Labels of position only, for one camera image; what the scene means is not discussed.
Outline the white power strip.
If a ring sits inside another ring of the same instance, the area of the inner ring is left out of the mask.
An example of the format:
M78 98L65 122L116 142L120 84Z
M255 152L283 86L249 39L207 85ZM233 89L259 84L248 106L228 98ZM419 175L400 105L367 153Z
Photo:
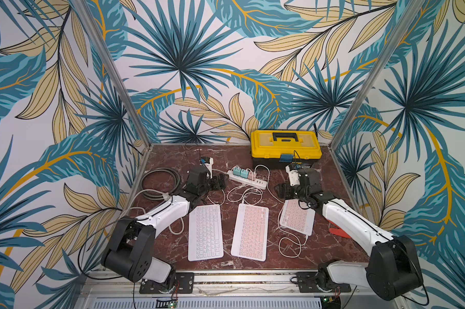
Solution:
M234 182L238 182L240 184L243 184L243 185L248 185L248 186L251 186L253 188L257 188L257 189L261 189L261 190L266 190L267 189L267 181L265 180L261 180L261 179L254 179L254 180L251 180L249 178L244 178L244 177L241 177L241 176L237 176L234 174L233 170L229 170L227 172L227 175L229 176L229 179L234 181Z

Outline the pink charger plug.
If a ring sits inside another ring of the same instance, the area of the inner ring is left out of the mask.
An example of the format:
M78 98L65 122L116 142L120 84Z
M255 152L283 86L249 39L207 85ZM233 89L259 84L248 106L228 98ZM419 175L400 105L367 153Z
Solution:
M252 180L252 181L255 181L256 180L256 173L253 172L253 171L249 171L248 179Z

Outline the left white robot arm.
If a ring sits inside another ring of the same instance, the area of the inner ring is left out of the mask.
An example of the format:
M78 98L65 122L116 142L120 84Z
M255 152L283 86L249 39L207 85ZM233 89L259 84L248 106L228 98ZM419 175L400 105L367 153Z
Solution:
M205 166L194 166L185 184L146 214L124 216L102 253L101 265L130 282L150 281L170 289L177 280L175 268L153 256L155 239L172 223L198 207L211 191L227 187L228 176L212 175Z

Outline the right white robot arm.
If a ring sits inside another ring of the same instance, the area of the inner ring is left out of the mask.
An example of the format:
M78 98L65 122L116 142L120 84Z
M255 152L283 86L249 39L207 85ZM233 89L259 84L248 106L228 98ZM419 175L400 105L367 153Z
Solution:
M341 285L370 288L385 301L423 287L423 275L414 242L378 227L322 188L315 169L298 164L285 168L289 182L275 187L279 198L297 200L301 209L322 215L348 234L369 256L367 263L329 261L319 265L316 288L334 292Z

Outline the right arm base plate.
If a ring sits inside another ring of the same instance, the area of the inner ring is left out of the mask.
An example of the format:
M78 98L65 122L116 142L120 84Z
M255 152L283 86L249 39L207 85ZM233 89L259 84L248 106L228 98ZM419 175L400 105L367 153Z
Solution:
M290 282L295 284L301 293L340 293L351 292L350 285L334 283L324 272L297 272Z

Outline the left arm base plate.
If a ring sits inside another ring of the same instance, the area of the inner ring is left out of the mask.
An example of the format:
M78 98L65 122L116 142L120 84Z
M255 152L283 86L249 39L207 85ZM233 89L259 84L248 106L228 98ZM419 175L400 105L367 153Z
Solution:
M144 279L139 289L140 294L164 295L177 293L191 294L195 283L193 272L172 272L163 283Z

